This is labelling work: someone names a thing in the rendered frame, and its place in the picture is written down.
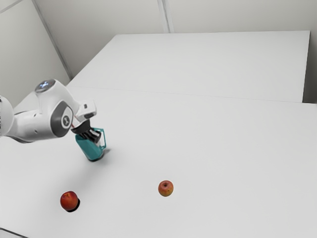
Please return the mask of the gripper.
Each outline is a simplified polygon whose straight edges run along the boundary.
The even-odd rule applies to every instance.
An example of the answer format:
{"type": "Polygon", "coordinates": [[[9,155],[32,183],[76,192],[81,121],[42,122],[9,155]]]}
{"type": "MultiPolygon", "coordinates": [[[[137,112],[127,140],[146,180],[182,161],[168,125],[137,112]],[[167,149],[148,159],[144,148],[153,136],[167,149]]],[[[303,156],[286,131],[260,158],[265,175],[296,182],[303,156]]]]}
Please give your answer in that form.
{"type": "Polygon", "coordinates": [[[83,134],[84,137],[93,143],[98,143],[101,138],[99,131],[91,130],[90,120],[82,122],[78,127],[74,127],[71,131],[75,134],[83,134]]]}

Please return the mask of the teal faceted mug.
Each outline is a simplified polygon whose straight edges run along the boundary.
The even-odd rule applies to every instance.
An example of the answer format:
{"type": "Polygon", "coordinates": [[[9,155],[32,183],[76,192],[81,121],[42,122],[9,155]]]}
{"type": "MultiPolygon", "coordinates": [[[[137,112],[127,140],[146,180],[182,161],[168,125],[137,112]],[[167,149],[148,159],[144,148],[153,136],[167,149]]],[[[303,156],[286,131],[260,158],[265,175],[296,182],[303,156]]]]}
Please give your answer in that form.
{"type": "Polygon", "coordinates": [[[91,128],[91,130],[99,131],[101,133],[101,138],[98,143],[93,143],[86,139],[83,134],[75,135],[75,140],[86,158],[90,161],[96,161],[103,156],[104,150],[106,149],[106,137],[104,130],[101,128],[91,128]]]}

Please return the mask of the red apple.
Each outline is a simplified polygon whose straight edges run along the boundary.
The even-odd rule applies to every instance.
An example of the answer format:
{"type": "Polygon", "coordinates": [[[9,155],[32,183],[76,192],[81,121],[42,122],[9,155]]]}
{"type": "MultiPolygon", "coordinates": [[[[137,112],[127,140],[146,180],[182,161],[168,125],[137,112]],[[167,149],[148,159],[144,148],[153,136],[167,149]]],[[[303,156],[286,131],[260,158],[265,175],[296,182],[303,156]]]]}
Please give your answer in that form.
{"type": "Polygon", "coordinates": [[[78,196],[73,191],[67,191],[60,197],[60,205],[65,211],[74,210],[79,203],[78,196]]]}

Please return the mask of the orange yellow apple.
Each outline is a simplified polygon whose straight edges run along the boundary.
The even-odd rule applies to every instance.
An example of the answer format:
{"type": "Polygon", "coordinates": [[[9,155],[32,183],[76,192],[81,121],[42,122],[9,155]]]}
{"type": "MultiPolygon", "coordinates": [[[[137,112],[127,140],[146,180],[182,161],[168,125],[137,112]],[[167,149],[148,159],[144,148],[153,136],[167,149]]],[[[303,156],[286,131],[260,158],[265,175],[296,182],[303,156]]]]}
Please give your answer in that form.
{"type": "Polygon", "coordinates": [[[169,180],[161,181],[158,185],[158,192],[163,197],[168,197],[173,193],[174,186],[169,180]]]}

